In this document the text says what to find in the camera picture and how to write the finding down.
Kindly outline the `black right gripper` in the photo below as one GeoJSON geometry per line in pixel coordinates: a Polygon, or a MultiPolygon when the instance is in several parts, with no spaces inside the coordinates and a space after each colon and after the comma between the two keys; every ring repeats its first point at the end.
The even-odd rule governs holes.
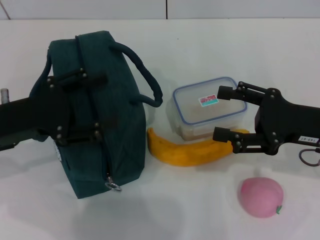
{"type": "Polygon", "coordinates": [[[254,119],[256,133],[242,133],[215,127],[212,139],[232,145],[232,152],[277,154],[286,143],[320,146],[320,109],[291,103],[276,88],[262,88],[239,82],[233,89],[221,85],[217,98],[241,100],[259,106],[254,119]]]}

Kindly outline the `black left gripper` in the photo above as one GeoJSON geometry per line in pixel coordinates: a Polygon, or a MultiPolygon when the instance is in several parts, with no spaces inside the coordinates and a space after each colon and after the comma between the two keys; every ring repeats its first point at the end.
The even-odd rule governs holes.
{"type": "Polygon", "coordinates": [[[58,146],[99,143],[101,124],[70,125],[71,107],[63,89],[97,87],[107,76],[89,76],[74,70],[60,76],[48,76],[39,94],[0,105],[0,149],[16,147],[20,142],[49,136],[58,146]]]}

